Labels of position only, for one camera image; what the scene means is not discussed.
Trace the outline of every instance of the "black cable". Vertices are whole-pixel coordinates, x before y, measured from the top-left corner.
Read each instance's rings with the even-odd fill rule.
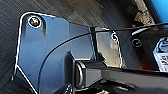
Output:
[[[41,73],[42,73],[42,70],[43,70],[43,67],[44,67],[44,64],[47,60],[47,58],[51,55],[52,52],[54,52],[57,48],[59,48],[60,46],[64,45],[65,43],[71,41],[71,40],[74,40],[76,38],[79,38],[79,37],[82,37],[82,36],[86,36],[86,35],[89,35],[89,34],[93,34],[93,33],[100,33],[100,32],[113,32],[113,31],[127,31],[127,30],[135,30],[135,29],[141,29],[141,28],[147,28],[147,27],[154,27],[154,26],[160,26],[160,25],[168,25],[168,23],[158,23],[158,24],[154,24],[154,25],[147,25],[147,26],[140,26],[140,27],[134,27],[134,28],[124,28],[124,29],[114,29],[114,30],[104,30],[104,31],[95,31],[95,32],[89,32],[89,33],[85,33],[85,34],[81,34],[81,35],[78,35],[78,36],[75,36],[73,38],[70,38],[62,43],[60,43],[58,46],[56,46],[55,48],[53,48],[48,54],[47,56],[44,58],[42,64],[41,64],[41,67],[40,67],[40,71],[39,71],[39,74],[38,74],[38,82],[37,82],[37,91],[39,93],[39,88],[40,88],[40,79],[41,79]]]

